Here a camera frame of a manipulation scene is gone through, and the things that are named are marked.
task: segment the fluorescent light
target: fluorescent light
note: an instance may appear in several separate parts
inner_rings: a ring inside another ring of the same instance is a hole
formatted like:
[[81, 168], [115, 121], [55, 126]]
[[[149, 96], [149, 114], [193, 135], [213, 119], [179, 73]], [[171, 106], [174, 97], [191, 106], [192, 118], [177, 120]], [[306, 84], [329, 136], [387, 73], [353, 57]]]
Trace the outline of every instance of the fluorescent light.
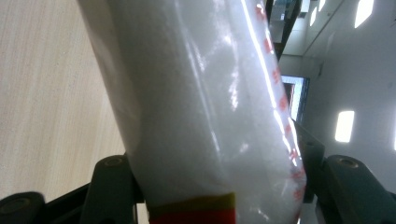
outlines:
[[309, 21], [309, 26], [312, 26], [317, 19], [317, 7], [314, 8], [314, 10], [311, 13], [311, 20]]
[[356, 13], [355, 28], [358, 28], [373, 12], [374, 0], [360, 0]]
[[335, 140], [338, 142], [348, 143], [352, 135], [354, 111], [343, 111], [338, 114], [337, 129], [335, 131]]
[[318, 11], [321, 11], [323, 9], [325, 3], [326, 3], [326, 0], [319, 1], [319, 10]]

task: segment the white plastic bag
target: white plastic bag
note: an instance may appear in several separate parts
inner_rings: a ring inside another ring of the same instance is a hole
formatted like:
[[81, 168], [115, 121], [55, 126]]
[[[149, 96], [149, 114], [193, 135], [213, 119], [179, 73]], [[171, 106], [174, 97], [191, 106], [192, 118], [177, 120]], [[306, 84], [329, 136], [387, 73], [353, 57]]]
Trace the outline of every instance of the white plastic bag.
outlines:
[[234, 192], [292, 223], [305, 175], [262, 1], [79, 0], [149, 206]]

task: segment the ceiling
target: ceiling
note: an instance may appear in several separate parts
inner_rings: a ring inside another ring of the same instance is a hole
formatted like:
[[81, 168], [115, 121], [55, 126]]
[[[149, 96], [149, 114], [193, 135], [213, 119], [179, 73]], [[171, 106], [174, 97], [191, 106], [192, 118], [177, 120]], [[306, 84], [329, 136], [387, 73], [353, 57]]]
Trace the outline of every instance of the ceiling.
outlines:
[[283, 54], [304, 55], [343, 1], [327, 0], [322, 10], [317, 12], [315, 22], [312, 26], [309, 25], [309, 21], [314, 9], [318, 8], [319, 1], [310, 1], [309, 10], [304, 18], [298, 18], [294, 23]]

